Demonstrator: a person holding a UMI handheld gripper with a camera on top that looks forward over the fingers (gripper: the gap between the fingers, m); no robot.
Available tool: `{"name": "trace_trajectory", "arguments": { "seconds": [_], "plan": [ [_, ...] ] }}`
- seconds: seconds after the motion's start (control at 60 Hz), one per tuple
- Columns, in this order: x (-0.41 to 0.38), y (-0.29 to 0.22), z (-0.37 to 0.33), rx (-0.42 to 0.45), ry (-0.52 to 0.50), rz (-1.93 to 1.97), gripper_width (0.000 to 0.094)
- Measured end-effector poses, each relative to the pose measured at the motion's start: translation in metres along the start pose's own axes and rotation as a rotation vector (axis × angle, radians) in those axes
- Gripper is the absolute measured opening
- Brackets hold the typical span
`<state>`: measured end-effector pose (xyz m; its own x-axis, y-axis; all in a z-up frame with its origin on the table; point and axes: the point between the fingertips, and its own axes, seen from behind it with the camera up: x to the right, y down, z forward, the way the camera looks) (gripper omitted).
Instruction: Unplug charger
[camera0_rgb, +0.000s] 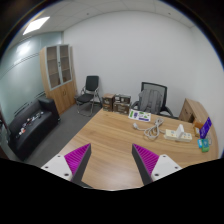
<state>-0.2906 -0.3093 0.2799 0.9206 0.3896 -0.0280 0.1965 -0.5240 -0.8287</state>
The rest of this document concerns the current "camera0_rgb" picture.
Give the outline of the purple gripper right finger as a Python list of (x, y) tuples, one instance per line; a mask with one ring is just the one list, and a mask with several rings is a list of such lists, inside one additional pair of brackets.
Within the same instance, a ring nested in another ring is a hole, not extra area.
[(132, 145), (132, 155), (144, 185), (181, 170), (168, 155), (157, 155), (137, 144)]

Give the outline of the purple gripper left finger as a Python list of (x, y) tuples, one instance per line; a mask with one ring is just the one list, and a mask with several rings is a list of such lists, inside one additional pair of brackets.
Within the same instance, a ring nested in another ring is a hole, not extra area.
[(91, 144), (86, 144), (66, 155), (55, 155), (42, 166), (42, 169), (75, 184), (80, 184), (90, 155)]

